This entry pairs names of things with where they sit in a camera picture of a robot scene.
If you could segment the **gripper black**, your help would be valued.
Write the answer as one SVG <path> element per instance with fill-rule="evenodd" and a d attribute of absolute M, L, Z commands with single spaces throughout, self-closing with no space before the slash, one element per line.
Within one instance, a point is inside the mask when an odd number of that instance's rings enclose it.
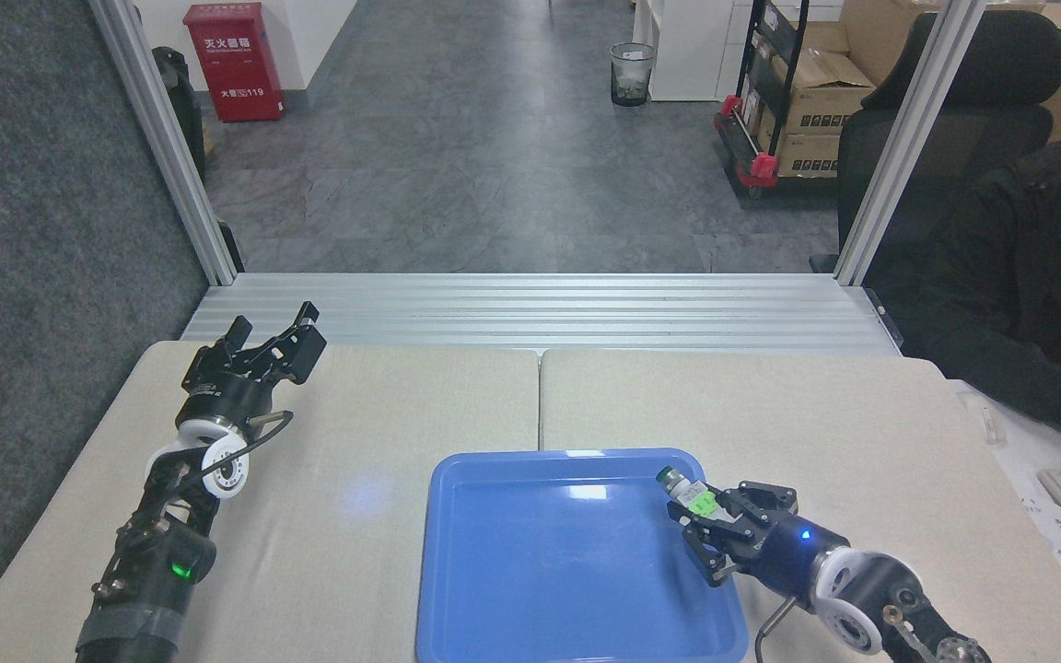
<path fill-rule="evenodd" d="M 249 420 L 269 413 L 274 383 L 289 380 L 302 385 L 319 361 L 327 347 L 316 326 L 319 317 L 317 307 L 306 301 L 286 331 L 241 351 L 253 324 L 237 315 L 227 332 L 199 348 L 191 361 L 182 378 L 188 399 L 181 422 L 220 418 L 240 431 L 257 431 Z"/>
<path fill-rule="evenodd" d="M 681 514 L 682 540 L 710 587 L 721 587 L 733 574 L 753 576 L 783 599 L 811 611 L 817 559 L 850 541 L 799 514 L 795 488 L 745 479 L 724 488 L 717 504 L 733 518 L 727 521 Z M 775 526 L 752 544 L 752 524 Z"/>

